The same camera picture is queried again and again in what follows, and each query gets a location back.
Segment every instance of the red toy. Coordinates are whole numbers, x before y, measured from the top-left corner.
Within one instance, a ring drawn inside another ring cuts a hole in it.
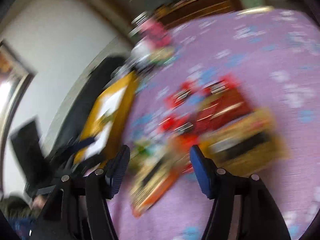
[[[225,90],[221,97],[198,112],[193,132],[201,134],[216,130],[251,111],[252,108],[236,88]]]
[[[238,86],[238,82],[232,77],[231,74],[225,75],[220,78],[218,82],[210,84],[202,89],[205,96],[210,96],[225,89],[232,89]]]
[[[177,118],[174,114],[172,114],[164,119],[164,121],[159,125],[164,131],[175,131],[178,134],[183,134],[189,131],[193,126],[193,124],[189,122],[190,119],[190,115],[185,115],[181,118]]]
[[[186,81],[181,84],[180,89],[177,92],[168,96],[165,101],[169,108],[174,109],[183,104],[187,97],[191,96],[195,92],[196,89],[194,87],[194,83]]]

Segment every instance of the framed picture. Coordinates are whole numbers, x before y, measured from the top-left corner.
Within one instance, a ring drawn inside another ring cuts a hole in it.
[[[33,79],[33,74],[0,42],[0,190],[3,192],[4,149],[18,104]]]

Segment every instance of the black chair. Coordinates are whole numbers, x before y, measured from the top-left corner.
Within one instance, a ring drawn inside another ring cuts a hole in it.
[[[107,57],[90,73],[61,126],[52,151],[46,158],[39,146],[35,120],[11,135],[13,149],[27,178],[25,192],[31,198],[51,192],[63,175],[81,176],[103,161],[102,156],[97,154],[78,166],[73,166],[75,153],[94,140],[88,138],[79,141],[90,111],[97,97],[110,82],[112,72],[123,65],[124,61],[123,57]]]

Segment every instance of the wall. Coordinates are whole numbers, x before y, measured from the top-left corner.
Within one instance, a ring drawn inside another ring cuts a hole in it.
[[[37,116],[39,133],[44,137],[75,81],[115,37],[112,27],[79,0],[35,0],[24,9],[1,34],[36,73],[18,106],[11,131]],[[25,178],[9,141],[3,172],[4,194],[22,193]]]

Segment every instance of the person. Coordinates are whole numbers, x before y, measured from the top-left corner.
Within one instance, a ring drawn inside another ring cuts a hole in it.
[[[0,210],[20,239],[28,240],[45,202],[46,198],[39,195],[29,206],[22,198],[11,195],[0,201]]]

